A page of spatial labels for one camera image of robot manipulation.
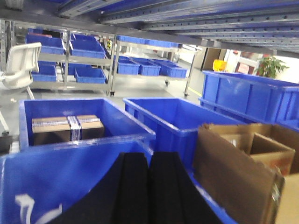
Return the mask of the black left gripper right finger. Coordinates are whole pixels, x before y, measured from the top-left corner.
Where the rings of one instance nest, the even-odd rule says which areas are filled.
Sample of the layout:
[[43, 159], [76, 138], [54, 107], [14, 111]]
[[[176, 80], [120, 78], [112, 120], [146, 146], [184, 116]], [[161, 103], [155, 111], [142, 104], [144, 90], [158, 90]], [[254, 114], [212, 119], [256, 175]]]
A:
[[220, 224], [178, 153], [155, 152], [149, 166], [149, 223]]

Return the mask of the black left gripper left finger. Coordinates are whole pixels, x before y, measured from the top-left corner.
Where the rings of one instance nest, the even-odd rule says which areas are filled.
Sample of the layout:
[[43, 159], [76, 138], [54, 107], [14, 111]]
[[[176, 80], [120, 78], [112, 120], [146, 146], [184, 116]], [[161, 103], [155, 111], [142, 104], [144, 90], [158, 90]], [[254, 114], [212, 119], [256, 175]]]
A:
[[109, 171], [52, 224], [147, 224], [148, 163], [143, 153], [120, 153]]

